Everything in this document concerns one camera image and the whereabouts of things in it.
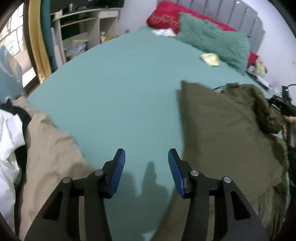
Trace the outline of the right hand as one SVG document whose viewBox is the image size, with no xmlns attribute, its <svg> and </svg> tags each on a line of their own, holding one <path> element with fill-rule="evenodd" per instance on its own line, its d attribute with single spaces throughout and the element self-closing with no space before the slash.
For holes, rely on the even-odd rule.
<svg viewBox="0 0 296 241">
<path fill-rule="evenodd" d="M 293 127 L 293 138 L 295 140 L 295 132 L 296 132 L 296 117 L 294 116 L 283 116 L 284 117 L 284 121 L 285 123 L 289 123 L 292 125 Z M 283 139 L 286 140 L 287 139 L 287 126 L 285 124 L 282 125 L 282 136 L 283 136 Z"/>
</svg>

